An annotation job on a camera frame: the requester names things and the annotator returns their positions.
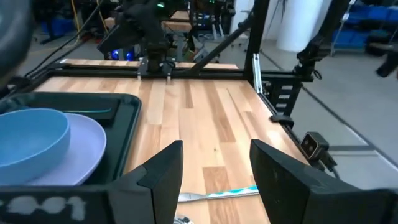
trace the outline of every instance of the lavender plate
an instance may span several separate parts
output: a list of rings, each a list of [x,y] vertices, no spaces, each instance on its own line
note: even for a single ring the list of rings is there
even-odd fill
[[[80,185],[100,163],[106,146],[105,131],[95,120],[66,113],[70,123],[70,146],[63,161],[54,170],[26,185]]]

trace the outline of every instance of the white cylinder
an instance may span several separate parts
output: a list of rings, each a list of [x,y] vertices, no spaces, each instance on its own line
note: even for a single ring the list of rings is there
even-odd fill
[[[323,0],[287,0],[279,30],[277,47],[289,52],[300,52],[312,37]]]

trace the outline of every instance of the toothbrush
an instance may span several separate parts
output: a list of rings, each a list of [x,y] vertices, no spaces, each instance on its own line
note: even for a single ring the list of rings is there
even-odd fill
[[[194,194],[194,193],[180,193],[178,202],[193,202],[198,200],[213,200],[221,198],[244,197],[250,195],[258,195],[259,190],[256,185],[245,187],[242,189],[234,189],[225,192],[216,192],[208,195]]]

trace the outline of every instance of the blue bowl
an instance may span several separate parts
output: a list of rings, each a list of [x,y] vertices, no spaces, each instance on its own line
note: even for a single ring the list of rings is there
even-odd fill
[[[53,109],[0,115],[0,185],[21,185],[61,163],[70,143],[68,118]]]

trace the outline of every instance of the concrete floor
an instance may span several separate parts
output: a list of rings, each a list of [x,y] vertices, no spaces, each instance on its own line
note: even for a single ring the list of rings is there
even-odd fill
[[[51,52],[43,49],[56,47],[63,41],[65,38],[44,46],[34,43],[33,52],[19,73],[25,74]],[[207,43],[206,47],[211,50],[215,45]],[[276,49],[273,42],[264,43],[262,51],[262,69],[291,70],[297,63],[295,54]],[[220,63],[235,63],[243,68],[244,56],[243,47],[228,47],[221,54]],[[96,44],[89,42],[67,58],[102,59],[102,55],[96,50]],[[337,53],[333,58],[324,59],[317,64],[323,80],[306,83],[305,87],[336,114],[305,91],[300,92],[292,113],[296,135],[302,138],[307,131],[320,132],[331,145],[341,178],[362,189],[398,187],[398,170],[392,165],[398,164],[394,131],[398,126],[395,117],[398,95],[394,94],[398,80],[377,77],[374,71],[381,63],[381,58],[364,54]]]

